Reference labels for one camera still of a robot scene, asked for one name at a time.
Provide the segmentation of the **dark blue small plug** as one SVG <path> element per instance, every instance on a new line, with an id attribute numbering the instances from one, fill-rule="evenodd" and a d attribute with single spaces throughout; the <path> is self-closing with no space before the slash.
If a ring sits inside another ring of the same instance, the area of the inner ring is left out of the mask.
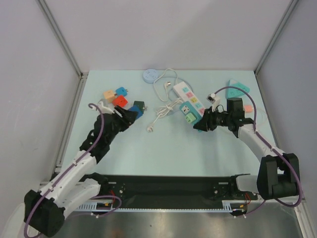
<path id="1" fill-rule="evenodd" d="M 139 119 L 144 114 L 138 106 L 132 106 L 128 109 L 128 111 L 137 113 L 135 120 Z"/>

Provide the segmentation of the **light blue round socket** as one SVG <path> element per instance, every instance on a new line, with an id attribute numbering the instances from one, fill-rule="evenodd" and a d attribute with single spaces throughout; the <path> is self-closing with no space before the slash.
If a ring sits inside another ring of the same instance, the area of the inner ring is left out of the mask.
<path id="1" fill-rule="evenodd" d="M 146 69 L 142 74 L 143 80 L 148 84 L 153 84 L 159 77 L 156 69 Z"/>

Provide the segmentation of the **wooden tan plug adapter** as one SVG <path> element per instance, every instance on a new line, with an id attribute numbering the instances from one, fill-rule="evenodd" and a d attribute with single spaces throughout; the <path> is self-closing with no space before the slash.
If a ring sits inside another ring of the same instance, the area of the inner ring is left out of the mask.
<path id="1" fill-rule="evenodd" d="M 107 90 L 103 92 L 103 96 L 108 103 L 111 103 L 115 99 L 116 94 L 113 90 Z"/>

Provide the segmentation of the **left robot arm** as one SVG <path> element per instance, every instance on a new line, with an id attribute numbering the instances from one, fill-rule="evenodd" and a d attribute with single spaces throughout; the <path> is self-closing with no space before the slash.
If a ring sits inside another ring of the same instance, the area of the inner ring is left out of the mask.
<path id="1" fill-rule="evenodd" d="M 115 195 L 108 195 L 108 182 L 102 175 L 93 173 L 82 184 L 78 182 L 106 155 L 117 134 L 135 122 L 138 112 L 116 106 L 114 109 L 107 108 L 103 113 L 96 104 L 89 103 L 88 106 L 98 111 L 99 115 L 76 156 L 54 179 L 38 191 L 30 190 L 24 197 L 23 232 L 26 238 L 28 227 L 47 237 L 54 236 L 69 215 L 90 199 L 121 200 Z"/>

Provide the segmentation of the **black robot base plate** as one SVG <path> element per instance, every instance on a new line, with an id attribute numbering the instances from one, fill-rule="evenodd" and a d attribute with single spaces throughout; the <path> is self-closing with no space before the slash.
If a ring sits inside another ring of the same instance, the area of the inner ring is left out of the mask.
<path id="1" fill-rule="evenodd" d="M 252 201 L 254 192 L 240 191 L 236 177 L 115 176 L 93 173 L 102 182 L 100 195 L 115 195 L 121 209 L 220 209 L 225 200 Z"/>

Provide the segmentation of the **teal triangular power strip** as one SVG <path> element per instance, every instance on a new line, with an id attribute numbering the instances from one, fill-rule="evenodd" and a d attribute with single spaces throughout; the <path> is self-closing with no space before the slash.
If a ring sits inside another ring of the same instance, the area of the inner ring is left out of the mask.
<path id="1" fill-rule="evenodd" d="M 249 93 L 250 88 L 239 81 L 236 81 L 234 79 L 229 79 L 227 83 L 228 88 L 226 89 L 226 98 L 237 98 L 237 97 L 242 97 L 245 95 L 244 92 L 241 90 Z"/>

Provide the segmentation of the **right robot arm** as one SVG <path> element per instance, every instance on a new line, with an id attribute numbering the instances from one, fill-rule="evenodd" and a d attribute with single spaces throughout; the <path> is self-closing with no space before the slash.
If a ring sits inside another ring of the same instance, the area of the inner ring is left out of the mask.
<path id="1" fill-rule="evenodd" d="M 246 191 L 259 194 L 265 200 L 290 196 L 302 197 L 300 190 L 299 161 L 295 154 L 287 154 L 272 145 L 255 128 L 255 122 L 245 117 L 241 98 L 227 100 L 226 111 L 219 112 L 220 98 L 208 96 L 212 106 L 204 111 L 202 119 L 194 125 L 201 131 L 213 131 L 218 126 L 227 127 L 244 142 L 260 162 L 257 176 L 238 175 L 229 185 L 229 195 L 240 199 Z"/>

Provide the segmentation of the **pink charger plug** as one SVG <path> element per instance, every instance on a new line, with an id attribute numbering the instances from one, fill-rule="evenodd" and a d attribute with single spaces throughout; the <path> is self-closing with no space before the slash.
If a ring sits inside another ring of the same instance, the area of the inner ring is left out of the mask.
<path id="1" fill-rule="evenodd" d="M 244 111 L 245 113 L 252 113 L 254 111 L 254 108 L 251 105 L 245 105 Z"/>

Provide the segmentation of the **dark green cube adapter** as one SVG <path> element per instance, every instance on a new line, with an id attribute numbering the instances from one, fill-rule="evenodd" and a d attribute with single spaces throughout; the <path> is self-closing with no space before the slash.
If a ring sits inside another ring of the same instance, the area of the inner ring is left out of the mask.
<path id="1" fill-rule="evenodd" d="M 134 101 L 133 105 L 137 106 L 141 112 L 144 112 L 148 109 L 144 101 Z"/>

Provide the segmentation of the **red cube adapter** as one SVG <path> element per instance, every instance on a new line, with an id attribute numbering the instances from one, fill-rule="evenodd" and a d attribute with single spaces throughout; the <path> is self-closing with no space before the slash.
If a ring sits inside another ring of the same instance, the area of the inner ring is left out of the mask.
<path id="1" fill-rule="evenodd" d="M 122 107 L 124 108 L 127 104 L 128 101 L 125 99 L 125 97 L 123 95 L 119 95 L 118 97 L 116 97 L 113 101 L 112 104 L 116 107 Z"/>

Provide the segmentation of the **teal rectangular power strip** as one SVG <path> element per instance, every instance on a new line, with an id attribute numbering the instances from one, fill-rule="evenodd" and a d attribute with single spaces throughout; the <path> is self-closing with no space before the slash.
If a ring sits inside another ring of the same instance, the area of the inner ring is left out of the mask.
<path id="1" fill-rule="evenodd" d="M 199 122 L 202 119 L 202 116 L 199 114 L 199 112 L 188 101 L 183 102 L 179 106 L 179 109 L 184 115 L 185 120 L 192 126 L 194 126 L 197 122 Z"/>

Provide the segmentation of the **blue square plug adapter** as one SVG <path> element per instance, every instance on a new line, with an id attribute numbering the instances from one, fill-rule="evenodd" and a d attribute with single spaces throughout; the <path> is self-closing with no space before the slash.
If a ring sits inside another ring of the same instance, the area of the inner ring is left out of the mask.
<path id="1" fill-rule="evenodd" d="M 128 90 L 125 89 L 124 87 L 119 87 L 119 88 L 116 89 L 115 93 L 116 93 L 116 96 L 125 97 L 125 96 L 128 95 Z"/>

